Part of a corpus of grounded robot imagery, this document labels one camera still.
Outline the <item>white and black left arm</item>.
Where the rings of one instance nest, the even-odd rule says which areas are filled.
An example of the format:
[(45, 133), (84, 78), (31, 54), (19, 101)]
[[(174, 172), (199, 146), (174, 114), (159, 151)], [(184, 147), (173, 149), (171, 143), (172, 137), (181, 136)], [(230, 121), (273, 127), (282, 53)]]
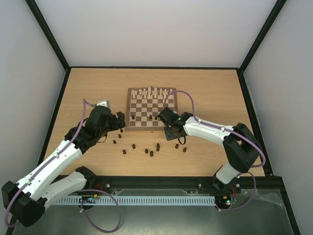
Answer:
[(7, 181), (1, 188), (6, 214), (12, 214), (25, 227), (36, 223), (57, 200), (93, 184), (94, 173), (80, 167), (66, 178), (54, 179), (73, 161), (95, 146), (110, 131), (125, 127), (125, 115), (113, 114), (102, 105), (69, 130), (54, 152), (32, 172), (17, 182)]

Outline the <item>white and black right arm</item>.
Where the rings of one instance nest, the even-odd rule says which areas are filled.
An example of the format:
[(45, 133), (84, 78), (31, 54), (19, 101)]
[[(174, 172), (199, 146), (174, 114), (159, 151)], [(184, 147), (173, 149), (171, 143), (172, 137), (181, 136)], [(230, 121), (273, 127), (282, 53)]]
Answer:
[(213, 186), (223, 192), (230, 187), (230, 182), (237, 176), (247, 173), (261, 155), (261, 147), (247, 128), (238, 123), (236, 126), (220, 125), (202, 121), (192, 113), (178, 115), (169, 108), (163, 109), (158, 118), (165, 125), (168, 141), (195, 136), (214, 142), (224, 148), (227, 163), (222, 165), (213, 176)]

